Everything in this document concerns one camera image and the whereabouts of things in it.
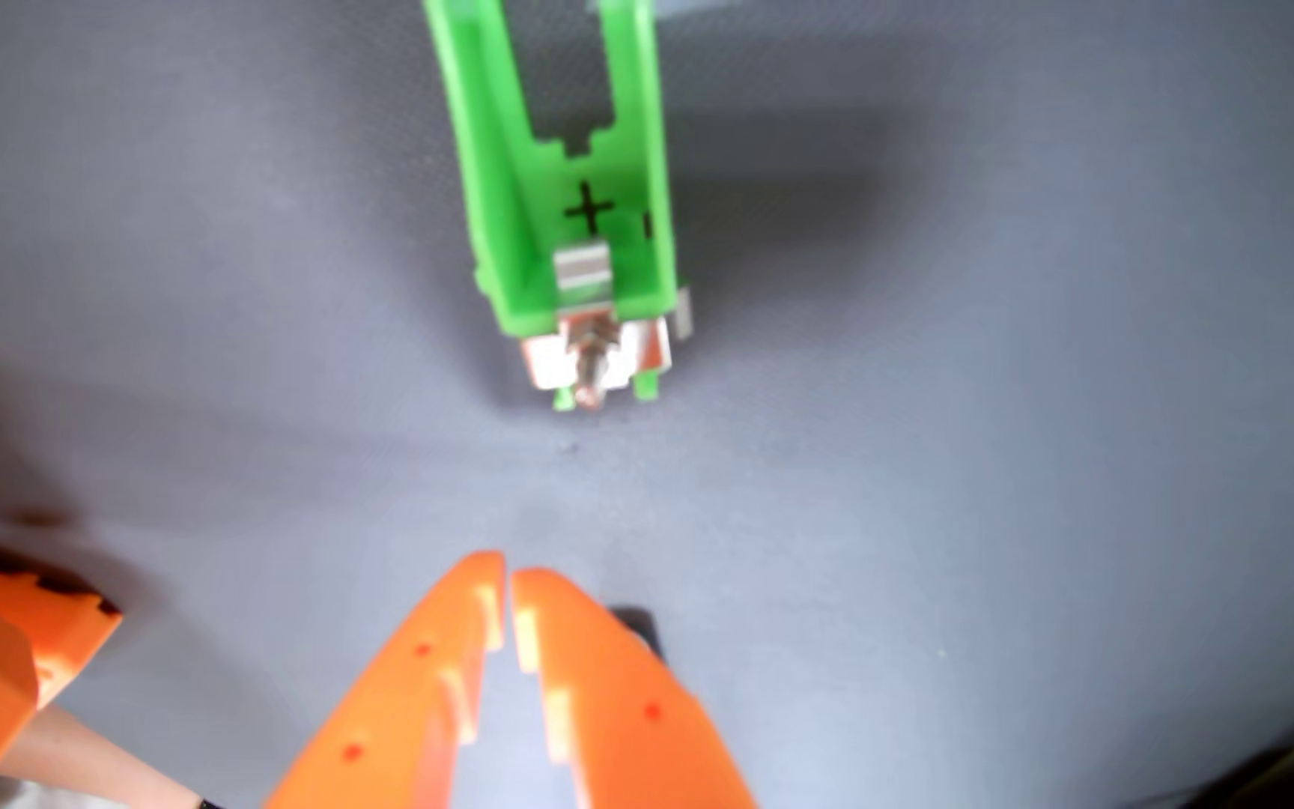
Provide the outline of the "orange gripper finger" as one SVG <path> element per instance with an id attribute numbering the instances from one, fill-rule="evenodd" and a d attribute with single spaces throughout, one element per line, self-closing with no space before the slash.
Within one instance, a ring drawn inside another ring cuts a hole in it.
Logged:
<path id="1" fill-rule="evenodd" d="M 758 806 L 705 707 L 607 606 L 545 567 L 514 572 L 511 595 L 547 759 L 577 808 Z"/>
<path id="2" fill-rule="evenodd" d="M 506 560 L 463 557 L 358 674 L 268 808 L 448 808 L 477 739 L 483 664 L 505 642 Z"/>

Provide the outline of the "person's bare hand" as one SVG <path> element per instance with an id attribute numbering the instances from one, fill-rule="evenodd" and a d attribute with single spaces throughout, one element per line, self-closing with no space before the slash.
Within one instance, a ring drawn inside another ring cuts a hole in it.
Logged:
<path id="1" fill-rule="evenodd" d="M 39 709 L 12 740 L 0 757 L 0 778 L 34 781 L 127 808 L 214 806 L 58 705 Z"/>

